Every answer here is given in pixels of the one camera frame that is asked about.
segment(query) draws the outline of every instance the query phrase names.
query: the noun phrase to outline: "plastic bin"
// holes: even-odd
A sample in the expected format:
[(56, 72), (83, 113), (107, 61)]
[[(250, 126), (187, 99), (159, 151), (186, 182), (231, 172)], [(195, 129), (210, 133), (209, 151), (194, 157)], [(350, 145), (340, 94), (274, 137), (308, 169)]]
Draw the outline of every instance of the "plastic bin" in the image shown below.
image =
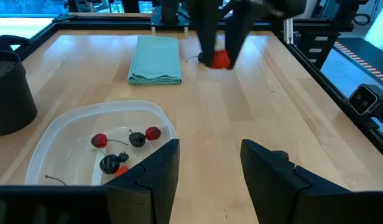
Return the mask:
[(145, 133), (151, 126), (160, 128), (158, 140), (140, 148), (108, 142), (100, 149), (106, 155), (126, 152), (129, 160), (121, 165), (132, 168), (177, 134), (162, 109), (148, 101), (117, 101), (90, 105), (68, 111), (58, 117), (41, 137), (27, 170), (26, 184), (61, 185), (45, 178), (49, 175), (67, 185), (101, 185), (114, 178), (102, 173), (99, 163), (104, 157), (96, 152), (91, 138), (104, 133), (109, 139), (129, 143), (131, 129)]

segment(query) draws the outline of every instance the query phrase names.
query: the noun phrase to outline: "black container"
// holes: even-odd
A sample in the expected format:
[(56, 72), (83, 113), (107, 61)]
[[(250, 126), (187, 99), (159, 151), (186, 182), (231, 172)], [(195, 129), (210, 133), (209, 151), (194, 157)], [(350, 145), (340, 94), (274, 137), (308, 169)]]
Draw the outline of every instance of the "black container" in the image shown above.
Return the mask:
[(37, 107), (19, 56), (0, 50), (0, 61), (16, 63), (0, 76), (0, 136), (3, 136), (30, 124), (37, 116)]

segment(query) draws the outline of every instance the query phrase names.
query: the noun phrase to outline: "wooden table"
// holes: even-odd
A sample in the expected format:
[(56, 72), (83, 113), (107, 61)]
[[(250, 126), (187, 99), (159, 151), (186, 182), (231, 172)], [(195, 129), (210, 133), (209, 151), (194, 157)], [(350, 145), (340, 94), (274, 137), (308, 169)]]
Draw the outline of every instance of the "wooden table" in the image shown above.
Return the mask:
[(383, 190), (383, 156), (272, 33), (250, 36), (231, 71), (185, 61), (200, 51), (194, 33), (158, 33), (179, 39), (182, 84), (130, 86), (137, 34), (150, 32), (60, 30), (24, 60), (39, 113), (0, 137), (0, 184), (24, 183), (35, 145), (62, 113), (148, 100), (181, 142), (172, 223), (257, 223), (239, 158), (245, 138), (347, 189)]

